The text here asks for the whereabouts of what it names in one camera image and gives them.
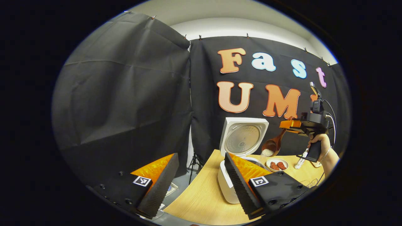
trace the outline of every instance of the meat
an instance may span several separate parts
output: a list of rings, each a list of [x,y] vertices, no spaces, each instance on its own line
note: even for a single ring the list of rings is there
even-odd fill
[[[279,167],[275,164],[275,162],[271,162],[271,168],[273,170],[280,170]]]
[[[278,163],[277,163],[277,166],[278,166],[279,169],[281,169],[281,170],[285,170],[285,169],[286,169],[286,167],[285,167],[285,165],[283,164],[283,162],[278,162]]]

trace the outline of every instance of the black curtain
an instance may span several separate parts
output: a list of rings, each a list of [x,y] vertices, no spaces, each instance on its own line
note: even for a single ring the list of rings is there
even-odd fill
[[[150,16],[122,13],[71,54],[52,123],[64,159],[89,186],[177,152],[186,173],[189,41]]]
[[[217,52],[224,49],[243,48],[246,52],[242,55],[239,71],[223,74],[221,55]],[[273,58],[276,70],[259,70],[252,66],[254,53],[267,53]],[[351,124],[350,103],[347,82],[341,72],[339,65],[331,68],[317,56],[299,49],[297,47],[280,43],[277,41],[246,38],[246,37],[210,37],[201,40],[191,40],[191,101],[193,119],[191,122],[191,135],[193,147],[197,155],[206,161],[214,149],[219,149],[219,142],[222,134],[223,124],[226,117],[253,117],[265,118],[269,122],[268,130],[262,144],[271,138],[279,135],[281,129],[279,124],[286,120],[284,115],[266,117],[263,111],[268,103],[268,91],[266,85],[274,84],[280,87],[285,97],[290,89],[300,91],[297,115],[302,112],[310,112],[310,95],[314,94],[309,83],[314,82],[335,111],[338,120],[337,139],[334,149],[340,153],[346,148],[347,137]],[[307,77],[305,79],[296,77],[293,74],[291,60],[302,61],[306,67]],[[325,74],[326,87],[320,85],[316,68],[320,67]],[[218,103],[219,88],[217,82],[229,81],[234,83],[231,89],[230,101],[237,105],[241,99],[240,82],[249,82],[254,85],[250,92],[248,108],[241,113],[230,113],[223,110]],[[325,109],[331,109],[324,103]],[[333,142],[333,130],[328,135]],[[304,152],[308,144],[308,138],[294,133],[287,132],[282,139],[281,151],[278,155],[297,155]],[[255,154],[261,153],[261,146]]]

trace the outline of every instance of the blue letter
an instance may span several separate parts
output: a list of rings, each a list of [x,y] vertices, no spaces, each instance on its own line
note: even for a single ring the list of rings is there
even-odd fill
[[[251,65],[256,69],[266,69],[267,71],[273,72],[276,70],[274,66],[274,60],[269,54],[266,53],[254,53],[252,55],[255,59],[251,62]]]
[[[304,65],[303,62],[299,60],[292,60],[290,61],[290,64],[293,66],[293,74],[296,75],[296,77],[299,78],[306,78],[307,73],[306,73],[306,66]]]

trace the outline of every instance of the tripod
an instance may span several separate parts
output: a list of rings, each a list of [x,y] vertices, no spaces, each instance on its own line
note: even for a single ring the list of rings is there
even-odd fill
[[[198,165],[198,167],[202,169],[204,164],[200,161],[200,159],[198,158],[197,154],[194,152],[193,159],[191,160],[191,163],[189,164],[189,167],[188,167],[188,168],[190,168],[190,166],[191,166],[189,185],[190,185],[190,182],[191,182],[191,176],[193,175],[193,170],[194,170],[195,165]]]

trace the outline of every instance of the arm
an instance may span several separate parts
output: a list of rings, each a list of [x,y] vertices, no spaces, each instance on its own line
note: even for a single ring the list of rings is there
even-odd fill
[[[326,134],[318,134],[316,137],[314,137],[314,139],[311,139],[310,136],[310,141],[308,142],[307,148],[310,148],[311,143],[315,143],[317,141],[321,141],[321,154],[318,158],[318,161],[321,162],[325,176],[328,177],[338,163],[339,157],[336,152],[331,148],[329,138]]]

